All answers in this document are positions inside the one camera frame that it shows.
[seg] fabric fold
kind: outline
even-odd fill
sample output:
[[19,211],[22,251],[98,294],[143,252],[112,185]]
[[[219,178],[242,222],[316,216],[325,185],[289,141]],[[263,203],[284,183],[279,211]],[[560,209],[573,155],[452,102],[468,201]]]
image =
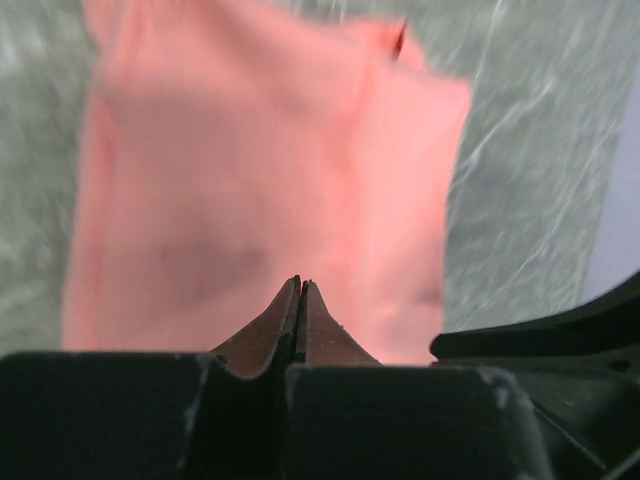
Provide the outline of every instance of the fabric fold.
[[313,278],[383,363],[431,361],[470,106],[402,22],[258,0],[85,0],[71,350],[209,350]]

